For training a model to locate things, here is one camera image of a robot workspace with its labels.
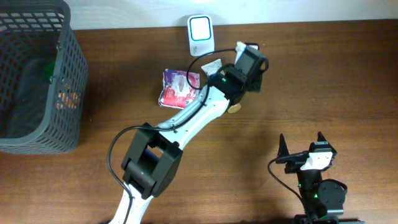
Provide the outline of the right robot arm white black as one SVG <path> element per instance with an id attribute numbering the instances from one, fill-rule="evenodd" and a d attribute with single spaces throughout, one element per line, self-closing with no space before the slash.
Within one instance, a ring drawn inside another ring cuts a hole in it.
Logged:
<path id="1" fill-rule="evenodd" d="M 337 155 L 335 148 L 321 132 L 307 151 L 291 154 L 283 134 L 279 136 L 279 149 L 275 159 L 267 165 L 270 175 L 283 187 L 291 191 L 303 206 L 304 214 L 294 216 L 294 223 L 362 223 L 362 220 L 342 220 L 343 204 L 348 193 L 346 184 L 335 179 L 324 179 L 322 172 L 332 166 Z M 298 191 L 281 181 L 271 171 L 271 164 L 285 165 L 286 174 L 298 178 Z"/>

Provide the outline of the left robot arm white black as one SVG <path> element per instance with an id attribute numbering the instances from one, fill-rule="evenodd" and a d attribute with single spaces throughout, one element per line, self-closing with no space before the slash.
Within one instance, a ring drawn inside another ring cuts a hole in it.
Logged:
<path id="1" fill-rule="evenodd" d="M 140 223 L 150 201 L 173 181 L 189 141 L 214 119 L 237 112 L 246 92 L 260 91 L 268 58 L 250 45 L 235 51 L 235 63 L 210 75 L 197 98 L 174 117 L 157 126 L 131 126 L 116 135 L 119 139 L 136 132 L 121 163 L 123 177 L 116 179 L 123 196 L 111 223 Z"/>

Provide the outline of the white floral tube gold cap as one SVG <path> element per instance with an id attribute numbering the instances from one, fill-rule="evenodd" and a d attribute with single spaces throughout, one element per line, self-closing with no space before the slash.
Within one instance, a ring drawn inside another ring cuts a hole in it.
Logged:
<path id="1" fill-rule="evenodd" d="M 219 68 L 221 68 L 221 66 L 222 66 L 221 59 L 217 59 L 217 60 L 214 60 L 214 61 L 212 61 L 212 62 L 210 62 L 208 64 L 202 65 L 201 69 L 204 71 L 204 73 L 208 77 L 210 77 L 211 75 L 215 74 L 217 72 L 217 70 Z M 240 109 L 241 109 L 241 104 L 240 103 L 236 103 L 236 104 L 231 105 L 227 109 L 227 112 L 229 114 L 233 114 L 233 113 L 238 112 Z"/>

